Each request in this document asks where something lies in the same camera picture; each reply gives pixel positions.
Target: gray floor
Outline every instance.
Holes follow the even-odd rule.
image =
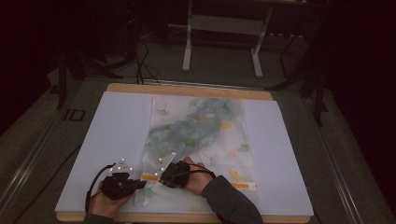
[[[172,40],[168,43],[146,41],[146,64],[159,70],[156,78],[162,85],[220,85],[264,91],[263,87],[285,79],[278,59],[287,41],[282,37],[269,36],[264,40],[260,53],[262,79],[254,77],[248,48],[209,48],[199,44],[192,50],[190,72],[184,73],[181,71],[184,46],[179,44],[182,41],[177,37]],[[145,48],[140,47],[143,56]],[[288,71],[296,65],[304,47],[304,41],[298,40],[288,51]],[[135,70],[136,66],[132,64],[117,73],[127,77],[124,82],[133,83]],[[150,76],[145,69],[143,73],[145,77]],[[53,80],[56,74],[54,71],[49,76]],[[18,223],[62,223],[57,220],[54,208],[77,153],[48,186],[46,183],[69,153],[82,143],[103,91],[114,81],[93,71],[84,81],[70,80],[68,101],[62,110],[55,109],[57,95],[45,93],[0,138],[1,192],[6,192],[14,173],[29,153],[42,148],[42,153],[36,155],[37,162],[31,164],[33,171],[23,178],[26,179],[24,187],[16,189],[16,196],[10,198],[7,210],[2,210],[6,215],[1,217],[1,223],[14,223],[31,202],[33,204]],[[156,81],[152,79],[146,83],[156,84]],[[331,92],[326,91],[324,102],[328,112],[322,113],[323,127],[319,128],[312,118],[312,100],[302,99],[297,92],[300,86],[297,83],[272,94],[281,108],[308,194],[322,223],[396,223]],[[86,110],[85,119],[81,122],[63,121],[64,112],[69,108]],[[43,193],[34,201],[44,187]],[[309,223],[319,222],[312,217]]]

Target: dark background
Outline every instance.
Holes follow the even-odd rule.
[[[92,1],[101,6],[101,1]],[[185,24],[187,1],[148,0],[141,6],[147,29],[166,34],[166,24]],[[396,214],[394,1],[342,2],[346,8],[337,34],[327,86],[354,133],[378,186]],[[9,1],[0,14],[0,134],[46,90],[47,73],[58,66],[61,37],[100,56],[100,29],[92,23],[87,1]],[[202,10],[208,7],[203,3]],[[292,27],[290,7],[278,9],[273,33]],[[115,8],[109,12],[118,14]],[[114,22],[122,23],[122,16]]]

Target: person's left hand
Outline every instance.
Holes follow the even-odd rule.
[[[116,214],[119,212],[120,208],[127,203],[134,195],[130,195],[125,198],[118,200],[111,200],[98,190],[96,196],[92,197],[90,200],[90,207],[88,209],[88,214],[95,214],[102,217],[110,217],[114,219]]]

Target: wooden table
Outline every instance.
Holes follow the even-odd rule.
[[[264,112],[264,116],[269,114],[260,109],[264,101],[272,102],[271,105],[276,104],[272,101],[271,94],[265,91],[110,84],[97,108],[91,127],[55,208],[59,220],[81,221],[85,217],[85,193],[96,173],[105,165],[125,158],[134,168],[130,178],[139,178],[142,170],[139,167],[142,167],[143,145],[149,130],[149,127],[146,127],[149,126],[147,123],[149,115],[145,114],[149,111],[147,107],[151,106],[151,101],[148,99],[151,99],[152,94],[245,99],[245,105],[248,107],[247,115],[251,116],[257,116],[258,114],[254,113],[260,114],[261,112]],[[257,107],[259,109],[255,109],[255,107],[251,107],[252,105],[260,106]],[[270,126],[274,120],[282,119],[280,111],[277,112],[280,117],[263,119],[269,121],[267,126]],[[263,121],[260,120],[252,120],[251,117],[247,119],[247,129],[257,131],[262,128],[262,131],[259,132],[248,132],[249,137],[257,140],[251,141],[252,154],[255,152],[253,155],[256,155],[252,156],[253,165],[263,164],[263,166],[256,167],[259,170],[262,169],[260,175],[256,175],[258,190],[265,192],[262,193],[262,199],[265,202],[260,203],[260,207],[258,206],[262,213],[262,219],[266,223],[306,223],[313,216],[312,205],[306,193],[286,128],[283,124],[271,131],[267,130],[268,133],[276,134],[276,139],[278,138],[276,141],[281,144],[279,146],[278,144],[271,145],[270,151],[266,152],[268,149],[260,148],[263,145],[261,141],[269,141],[268,139],[274,137],[265,137],[268,134],[265,134],[267,131],[262,127]],[[133,156],[130,156],[127,154],[131,154],[131,149],[127,149],[125,146],[132,144],[137,150],[134,151]],[[145,207],[133,206],[131,203],[125,204],[121,208],[116,216],[116,221],[219,223],[214,214],[150,211]]]

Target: table leg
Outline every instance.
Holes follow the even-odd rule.
[[[265,32],[267,30],[273,9],[274,9],[273,7],[268,8],[265,21],[262,22],[262,28],[259,34],[259,41],[257,42],[256,47],[251,50],[251,57],[253,60],[254,73],[256,75],[256,78],[262,78],[262,67],[260,66],[259,51],[260,48],[262,47],[262,41],[264,40]]]
[[[189,1],[189,17],[187,18],[187,43],[186,49],[184,50],[183,59],[183,72],[190,71],[190,61],[191,61],[191,16],[192,16],[192,0]]]

